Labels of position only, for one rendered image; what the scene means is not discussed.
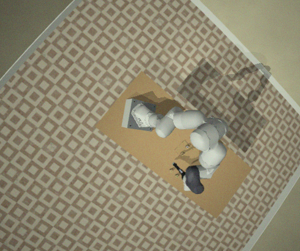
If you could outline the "tan flat mat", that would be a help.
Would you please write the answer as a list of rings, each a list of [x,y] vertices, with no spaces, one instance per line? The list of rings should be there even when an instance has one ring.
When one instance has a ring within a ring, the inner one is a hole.
[[[182,159],[185,159],[192,151],[193,151],[193,149],[189,146],[189,148],[187,149],[187,148],[185,148],[185,146],[189,146],[188,144],[187,144],[187,142],[184,140],[176,149],[175,149],[175,151],[180,155],[180,153],[181,152],[183,152],[184,153],[184,155],[182,156],[182,155],[180,155],[180,157],[182,158]]]

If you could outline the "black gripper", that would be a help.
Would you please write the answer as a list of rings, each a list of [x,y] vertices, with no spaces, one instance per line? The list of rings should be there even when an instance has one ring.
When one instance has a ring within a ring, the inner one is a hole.
[[[182,175],[182,178],[183,178],[183,176],[185,175],[185,171],[183,172],[183,170],[182,169],[180,169],[178,166],[177,166],[177,164],[175,164],[174,162],[172,163],[172,165],[179,171],[179,173]]]

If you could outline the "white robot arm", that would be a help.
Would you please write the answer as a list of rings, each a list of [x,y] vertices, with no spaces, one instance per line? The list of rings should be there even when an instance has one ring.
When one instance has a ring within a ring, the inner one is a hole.
[[[228,132],[227,123],[220,118],[206,118],[200,110],[183,111],[179,107],[173,107],[164,116],[145,107],[139,103],[133,108],[131,114],[139,127],[155,127],[159,137],[166,138],[175,127],[180,130],[195,129],[190,134],[190,142],[197,149],[208,152],[200,153],[201,165],[187,167],[183,182],[185,191],[191,190],[195,194],[201,194],[204,186],[200,179],[210,179],[227,154],[226,147],[218,142]]]

